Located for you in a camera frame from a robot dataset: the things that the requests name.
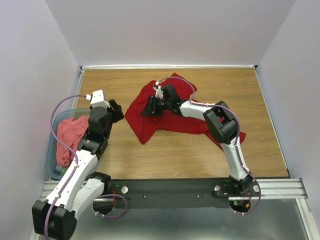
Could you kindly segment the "dark red t-shirt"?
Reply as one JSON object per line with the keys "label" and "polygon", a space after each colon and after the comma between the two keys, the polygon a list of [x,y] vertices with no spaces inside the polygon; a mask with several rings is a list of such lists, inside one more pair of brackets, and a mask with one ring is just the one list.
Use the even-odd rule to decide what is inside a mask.
{"label": "dark red t-shirt", "polygon": [[183,117],[173,114],[170,110],[160,115],[142,115],[150,95],[155,94],[155,80],[146,84],[130,104],[125,118],[131,129],[142,144],[147,143],[157,130],[172,131],[186,134],[204,134],[219,148],[222,146],[211,136],[205,121],[193,117]]}

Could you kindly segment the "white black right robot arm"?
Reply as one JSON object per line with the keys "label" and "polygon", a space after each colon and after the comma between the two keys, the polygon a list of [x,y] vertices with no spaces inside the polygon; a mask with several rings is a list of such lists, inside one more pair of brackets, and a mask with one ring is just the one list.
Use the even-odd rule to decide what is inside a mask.
{"label": "white black right robot arm", "polygon": [[247,167],[242,153],[240,122],[225,102],[201,103],[191,98],[180,98],[172,84],[161,86],[156,82],[153,89],[155,93],[148,97],[147,105],[141,112],[143,116],[158,116],[165,111],[171,111],[177,116],[204,121],[211,136],[222,146],[225,154],[231,181],[230,191],[241,196],[254,182],[256,187],[253,189],[258,194],[261,193],[260,184]]}

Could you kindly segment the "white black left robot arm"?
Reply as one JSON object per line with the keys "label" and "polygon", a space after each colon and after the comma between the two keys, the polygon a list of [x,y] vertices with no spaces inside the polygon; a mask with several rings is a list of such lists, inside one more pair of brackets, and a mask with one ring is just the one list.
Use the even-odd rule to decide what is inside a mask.
{"label": "white black left robot arm", "polygon": [[90,104],[88,128],[73,153],[74,160],[45,200],[32,206],[35,233],[47,240],[69,240],[78,218],[95,199],[107,198],[112,204],[124,199],[115,193],[109,175],[89,175],[108,146],[112,125],[123,118],[122,107],[114,99]]}

